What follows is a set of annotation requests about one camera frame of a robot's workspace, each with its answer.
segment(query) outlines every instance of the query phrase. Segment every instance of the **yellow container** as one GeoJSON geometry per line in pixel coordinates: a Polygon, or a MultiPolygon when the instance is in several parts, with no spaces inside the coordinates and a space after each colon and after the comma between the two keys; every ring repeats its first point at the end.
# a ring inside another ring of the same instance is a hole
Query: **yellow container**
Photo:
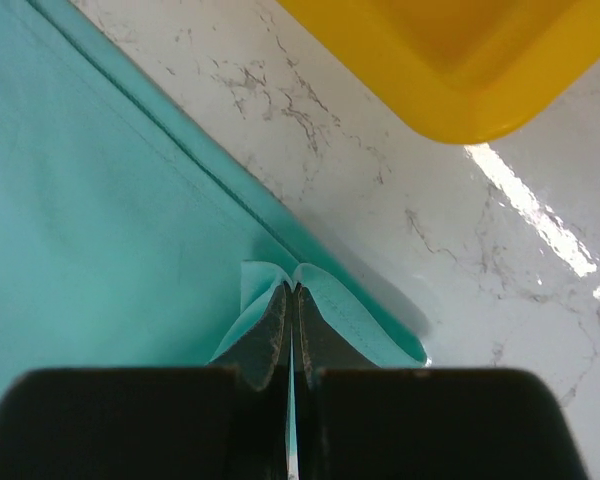
{"type": "Polygon", "coordinates": [[[600,0],[279,0],[414,130],[502,136],[600,57],[600,0]]]}

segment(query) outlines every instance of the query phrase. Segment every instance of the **marble countertop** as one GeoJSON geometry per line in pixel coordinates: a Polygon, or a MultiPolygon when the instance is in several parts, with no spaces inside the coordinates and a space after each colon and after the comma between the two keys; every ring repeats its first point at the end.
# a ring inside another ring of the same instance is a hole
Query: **marble countertop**
{"type": "Polygon", "coordinates": [[[275,0],[73,2],[409,322],[433,365],[538,374],[600,479],[600,61],[521,130],[449,146],[275,0]]]}

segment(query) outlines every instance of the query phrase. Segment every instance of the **black device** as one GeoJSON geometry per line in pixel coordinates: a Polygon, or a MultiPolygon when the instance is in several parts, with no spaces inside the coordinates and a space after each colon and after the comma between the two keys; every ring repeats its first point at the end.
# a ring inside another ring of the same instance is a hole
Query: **black device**
{"type": "Polygon", "coordinates": [[[379,369],[284,284],[206,367],[25,375],[0,402],[0,480],[286,479],[289,401],[302,480],[586,478],[530,373],[379,369]]]}

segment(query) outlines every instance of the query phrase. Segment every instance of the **fabric fold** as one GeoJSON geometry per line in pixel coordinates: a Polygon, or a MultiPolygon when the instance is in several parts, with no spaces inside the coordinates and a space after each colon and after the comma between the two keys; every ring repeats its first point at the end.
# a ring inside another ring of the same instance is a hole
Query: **fabric fold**
{"type": "Polygon", "coordinates": [[[325,321],[358,352],[379,367],[419,367],[340,281],[311,264],[299,265],[291,276],[268,262],[242,263],[241,313],[216,349],[213,359],[231,347],[258,322],[274,290],[283,282],[309,289],[325,321]]]}

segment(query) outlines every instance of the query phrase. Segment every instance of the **teal cloth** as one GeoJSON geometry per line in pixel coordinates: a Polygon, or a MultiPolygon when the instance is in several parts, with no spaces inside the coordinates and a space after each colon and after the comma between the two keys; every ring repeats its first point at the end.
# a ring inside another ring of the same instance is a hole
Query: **teal cloth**
{"type": "Polygon", "coordinates": [[[208,362],[240,316],[243,260],[329,272],[334,303],[355,297],[405,364],[426,360],[72,5],[0,0],[0,395],[39,367],[208,362]]]}
{"type": "Polygon", "coordinates": [[[257,323],[274,290],[283,282],[292,289],[297,283],[307,287],[324,320],[374,364],[383,368],[417,366],[340,281],[323,269],[306,263],[298,265],[292,276],[272,263],[242,263],[241,313],[213,358],[222,355],[257,323]]]}

